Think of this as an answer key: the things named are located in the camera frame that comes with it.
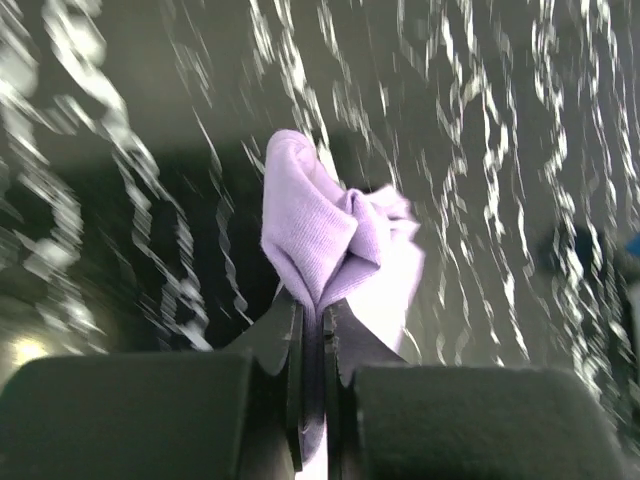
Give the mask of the purple t shirt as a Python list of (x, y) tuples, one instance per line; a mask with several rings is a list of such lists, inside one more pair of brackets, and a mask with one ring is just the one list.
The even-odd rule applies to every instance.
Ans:
[(304, 308), (302, 470), (327, 477), (325, 310), (347, 302), (357, 320), (398, 352), (422, 276), (424, 252), (410, 202), (391, 185), (344, 189), (304, 134), (279, 130), (266, 150), (261, 247), (280, 284)]

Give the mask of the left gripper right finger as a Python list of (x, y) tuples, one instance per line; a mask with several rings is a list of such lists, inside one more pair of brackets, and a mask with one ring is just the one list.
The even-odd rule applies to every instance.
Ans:
[(571, 372), (416, 366), (346, 302), (323, 316), (332, 479), (623, 479), (598, 404)]

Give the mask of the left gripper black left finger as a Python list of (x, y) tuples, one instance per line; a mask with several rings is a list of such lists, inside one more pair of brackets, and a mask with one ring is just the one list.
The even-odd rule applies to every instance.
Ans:
[(216, 352), (49, 357), (1, 394), (5, 479), (291, 479), (302, 307), (281, 292)]

